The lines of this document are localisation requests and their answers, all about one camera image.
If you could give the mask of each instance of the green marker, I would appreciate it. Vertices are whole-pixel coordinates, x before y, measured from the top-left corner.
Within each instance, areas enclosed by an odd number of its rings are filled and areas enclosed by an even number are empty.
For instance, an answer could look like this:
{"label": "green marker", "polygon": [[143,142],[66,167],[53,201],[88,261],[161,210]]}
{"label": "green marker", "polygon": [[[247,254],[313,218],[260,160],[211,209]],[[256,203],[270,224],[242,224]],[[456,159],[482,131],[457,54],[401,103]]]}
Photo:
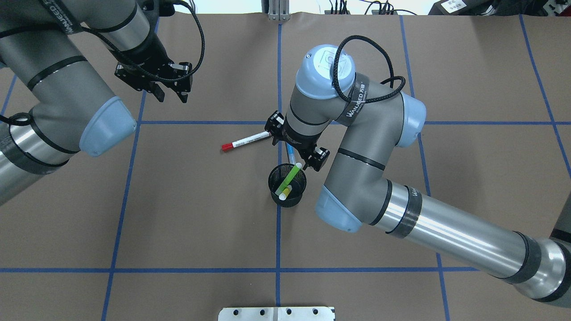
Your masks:
{"label": "green marker", "polygon": [[279,196],[286,189],[286,187],[291,183],[291,181],[293,180],[295,175],[297,175],[300,169],[301,169],[301,163],[295,164],[295,166],[291,169],[289,174],[287,174],[287,176],[285,177],[280,187],[278,187],[278,189],[275,191],[276,195]]}

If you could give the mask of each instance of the yellow marker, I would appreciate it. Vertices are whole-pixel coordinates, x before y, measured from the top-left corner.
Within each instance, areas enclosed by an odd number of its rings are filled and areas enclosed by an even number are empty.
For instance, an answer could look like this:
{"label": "yellow marker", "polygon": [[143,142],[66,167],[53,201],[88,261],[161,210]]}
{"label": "yellow marker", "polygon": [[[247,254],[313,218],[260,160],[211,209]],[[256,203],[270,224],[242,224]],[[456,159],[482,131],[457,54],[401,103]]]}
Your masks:
{"label": "yellow marker", "polygon": [[284,191],[280,194],[280,200],[286,200],[287,196],[291,193],[292,187],[288,185]]}

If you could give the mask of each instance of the white metal plate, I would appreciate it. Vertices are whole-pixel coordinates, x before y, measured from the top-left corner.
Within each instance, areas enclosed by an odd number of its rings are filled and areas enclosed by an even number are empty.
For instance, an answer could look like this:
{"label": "white metal plate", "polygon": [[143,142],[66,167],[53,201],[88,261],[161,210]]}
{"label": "white metal plate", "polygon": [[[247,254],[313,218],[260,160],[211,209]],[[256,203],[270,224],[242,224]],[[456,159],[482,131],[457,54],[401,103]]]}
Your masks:
{"label": "white metal plate", "polygon": [[218,314],[218,321],[335,321],[335,308],[224,308]]}

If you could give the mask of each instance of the black tape band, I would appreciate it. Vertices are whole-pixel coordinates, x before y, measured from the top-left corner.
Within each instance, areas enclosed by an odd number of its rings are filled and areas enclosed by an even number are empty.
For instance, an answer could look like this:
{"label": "black tape band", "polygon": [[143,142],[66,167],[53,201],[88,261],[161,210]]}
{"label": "black tape band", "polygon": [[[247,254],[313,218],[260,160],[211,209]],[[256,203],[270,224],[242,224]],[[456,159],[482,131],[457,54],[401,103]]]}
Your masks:
{"label": "black tape band", "polygon": [[363,74],[355,73],[355,81],[353,82],[353,87],[349,92],[351,102],[348,102],[345,105],[345,109],[339,117],[337,117],[336,121],[345,126],[353,124],[355,118],[357,118],[363,109],[363,106],[365,106],[365,100],[367,99],[368,92],[369,78]]}
{"label": "black tape band", "polygon": [[135,7],[133,8],[133,11],[131,12],[131,14],[129,14],[129,17],[127,17],[127,19],[123,20],[123,22],[121,22],[118,25],[115,25],[113,27],[109,27],[109,28],[103,28],[103,29],[95,29],[93,28],[93,30],[98,31],[100,33],[112,33],[113,31],[117,31],[123,27],[125,27],[126,25],[129,24],[129,22],[131,22],[133,20],[133,18],[135,18],[135,15],[137,14],[137,8],[139,6],[135,3]]}
{"label": "black tape band", "polygon": [[391,201],[391,196],[392,196],[392,182],[387,179],[387,184],[388,184],[387,196],[385,196],[385,202],[383,203],[383,206],[381,207],[381,210],[379,211],[379,214],[377,215],[375,220],[369,223],[369,225],[371,226],[377,225],[377,223],[381,220],[381,218],[383,218],[383,215],[387,211],[387,207],[389,207],[389,202]]}
{"label": "black tape band", "polygon": [[408,190],[408,203],[407,209],[404,210],[404,215],[400,219],[399,224],[387,234],[393,234],[399,239],[407,237],[408,234],[414,229],[416,222],[420,217],[420,210],[423,207],[423,195],[413,187],[405,186]]}
{"label": "black tape band", "polygon": [[527,235],[518,231],[514,232],[524,240],[525,258],[520,269],[514,275],[507,278],[499,278],[509,284],[524,283],[531,279],[537,273],[537,270],[539,270],[539,265],[541,263],[541,247],[539,244]]}
{"label": "black tape band", "polygon": [[306,122],[306,121],[304,121],[303,119],[299,118],[299,116],[297,116],[297,115],[295,114],[295,112],[293,111],[293,108],[291,107],[291,105],[289,106],[289,111],[292,113],[292,115],[295,117],[295,119],[299,120],[300,122],[302,122],[302,123],[304,123],[304,124],[306,124],[306,125],[310,125],[310,126],[321,126],[321,125],[323,125],[323,124],[325,124],[325,123],[328,122],[328,121],[324,121],[323,123],[317,123],[317,124],[316,124],[316,123]]}
{"label": "black tape band", "polygon": [[60,152],[62,152],[62,153],[65,153],[65,154],[77,154],[77,153],[79,152],[79,151],[73,151],[73,150],[65,149],[65,148],[61,147],[60,145],[58,145],[58,144],[52,142],[51,139],[49,139],[47,136],[45,136],[45,135],[43,134],[43,132],[38,128],[38,125],[35,123],[34,116],[33,116],[33,111],[34,111],[33,109],[30,111],[30,115],[32,116],[32,123],[30,124],[30,126],[32,127],[32,129],[34,130],[34,132],[36,133],[36,135],[37,135],[38,137],[40,137],[40,138],[41,138],[46,144],[48,144],[51,148],[53,148],[53,149],[55,149],[55,150],[57,150],[57,151],[60,151]]}
{"label": "black tape band", "polygon": [[534,299],[538,302],[553,302],[560,299],[565,295],[565,293],[567,293],[567,291],[569,291],[569,287],[571,286],[571,253],[569,253],[569,250],[567,250],[567,248],[561,243],[555,243],[559,246],[561,252],[563,252],[563,257],[565,258],[565,274],[563,275],[563,280],[559,284],[559,287],[555,289],[553,293],[544,298]]}
{"label": "black tape band", "polygon": [[10,126],[0,126],[0,152],[15,166],[21,170],[25,170],[35,175],[47,175],[57,171],[60,167],[67,164],[69,160],[58,164],[51,165],[34,158],[16,145],[14,138],[10,133]]}
{"label": "black tape band", "polygon": [[339,149],[337,150],[337,153],[343,154],[343,155],[345,155],[345,156],[349,156],[349,157],[351,157],[351,158],[355,158],[356,160],[362,161],[362,162],[365,163],[365,164],[368,164],[368,165],[371,165],[371,166],[373,166],[373,167],[376,167],[376,168],[380,169],[381,171],[384,171],[384,170],[385,170],[385,166],[384,166],[383,164],[381,164],[381,163],[379,163],[379,162],[375,162],[375,161],[372,160],[371,158],[367,158],[367,157],[365,157],[365,156],[363,156],[363,155],[359,155],[359,154],[353,153],[352,151],[349,151],[349,150],[346,150],[346,149],[343,149],[343,148],[339,148]]}
{"label": "black tape band", "polygon": [[53,74],[54,72],[71,65],[72,63],[80,62],[80,61],[87,61],[84,56],[73,56],[56,62],[55,64],[45,68],[44,70],[40,71],[37,75],[33,76],[28,84],[26,85],[28,89],[31,91],[34,89],[35,85],[37,85],[40,81],[44,80],[47,76]]}
{"label": "black tape band", "polygon": [[81,32],[81,24],[61,0],[39,0],[39,3],[55,18],[59,28],[66,34]]}
{"label": "black tape band", "polygon": [[558,230],[556,228],[551,231],[550,238],[558,239],[563,242],[571,243],[571,233]]}

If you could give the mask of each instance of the light blue joint cap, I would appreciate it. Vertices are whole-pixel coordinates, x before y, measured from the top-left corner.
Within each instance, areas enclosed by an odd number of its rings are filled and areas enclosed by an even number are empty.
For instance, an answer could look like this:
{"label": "light blue joint cap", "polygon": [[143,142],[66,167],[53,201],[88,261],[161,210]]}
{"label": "light blue joint cap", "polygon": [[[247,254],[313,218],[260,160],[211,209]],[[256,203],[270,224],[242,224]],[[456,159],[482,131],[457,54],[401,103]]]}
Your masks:
{"label": "light blue joint cap", "polygon": [[408,147],[415,142],[427,119],[427,108],[415,98],[401,92],[404,104],[403,132],[396,146]]}
{"label": "light blue joint cap", "polygon": [[325,185],[321,188],[315,211],[327,224],[345,232],[355,233],[363,225]]}
{"label": "light blue joint cap", "polygon": [[117,96],[109,99],[85,127],[79,148],[97,157],[135,132],[137,122]]}
{"label": "light blue joint cap", "polygon": [[[337,46],[334,45],[320,45],[308,51],[295,75],[295,85],[302,94],[313,99],[337,97],[333,88],[335,53]],[[351,88],[354,80],[355,62],[343,50],[339,57],[339,87],[345,92]]]}

